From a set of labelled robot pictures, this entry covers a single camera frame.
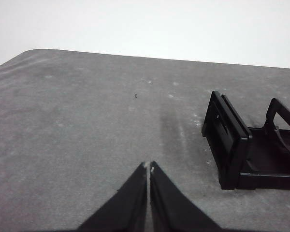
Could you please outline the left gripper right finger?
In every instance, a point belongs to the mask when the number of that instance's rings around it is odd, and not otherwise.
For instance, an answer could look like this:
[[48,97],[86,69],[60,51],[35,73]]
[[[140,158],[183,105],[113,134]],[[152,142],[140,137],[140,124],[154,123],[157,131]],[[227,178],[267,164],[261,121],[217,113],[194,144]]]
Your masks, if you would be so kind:
[[156,232],[221,232],[153,161],[150,163],[150,201]]

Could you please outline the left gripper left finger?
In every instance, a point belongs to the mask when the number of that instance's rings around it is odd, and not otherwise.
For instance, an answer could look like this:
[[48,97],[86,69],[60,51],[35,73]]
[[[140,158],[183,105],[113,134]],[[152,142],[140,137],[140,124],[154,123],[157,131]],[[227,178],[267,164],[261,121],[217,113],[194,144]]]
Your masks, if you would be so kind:
[[143,232],[147,208],[147,169],[142,162],[117,193],[84,221],[79,232]]

